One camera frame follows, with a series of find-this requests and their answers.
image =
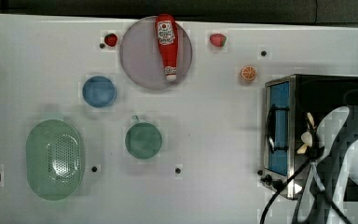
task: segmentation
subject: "green bowl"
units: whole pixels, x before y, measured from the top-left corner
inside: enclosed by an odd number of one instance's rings
[[[138,119],[137,122],[127,131],[126,148],[137,159],[152,158],[161,148],[161,133],[153,124],[139,122]]]
[[[49,119],[36,125],[26,143],[27,179],[41,198],[61,200],[79,186],[84,173],[83,144],[69,124]]]

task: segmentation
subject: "orange slice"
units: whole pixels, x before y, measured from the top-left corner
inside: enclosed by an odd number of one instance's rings
[[[241,69],[241,76],[247,81],[252,81],[257,75],[255,69],[252,66],[245,66]]]

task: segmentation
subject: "white table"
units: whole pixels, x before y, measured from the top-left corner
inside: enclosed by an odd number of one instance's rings
[[[119,47],[99,48],[109,30],[121,38],[134,22],[0,15],[0,223],[256,223],[272,195],[256,175],[265,82],[294,73],[358,76],[358,29],[184,21],[193,44],[187,78],[148,91],[122,70]],[[212,31],[227,35],[222,50],[211,48]],[[238,75],[247,64],[258,72],[252,84]],[[117,85],[112,107],[93,109],[81,97],[93,74]],[[84,179],[58,202],[36,196],[26,179],[25,141],[48,112],[63,113],[86,144]],[[123,144],[132,115],[163,133],[150,161]],[[267,223],[290,223],[295,205],[280,197]],[[358,223],[358,203],[347,206]]]

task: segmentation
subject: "dark background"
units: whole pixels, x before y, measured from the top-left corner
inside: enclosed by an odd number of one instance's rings
[[[358,0],[0,0],[0,13],[182,21],[358,23]]]

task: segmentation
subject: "green basket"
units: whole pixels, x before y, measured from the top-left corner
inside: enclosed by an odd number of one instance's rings
[[[76,130],[61,120],[45,120],[31,130],[26,157],[28,183],[46,200],[71,195],[84,174],[82,141]]]

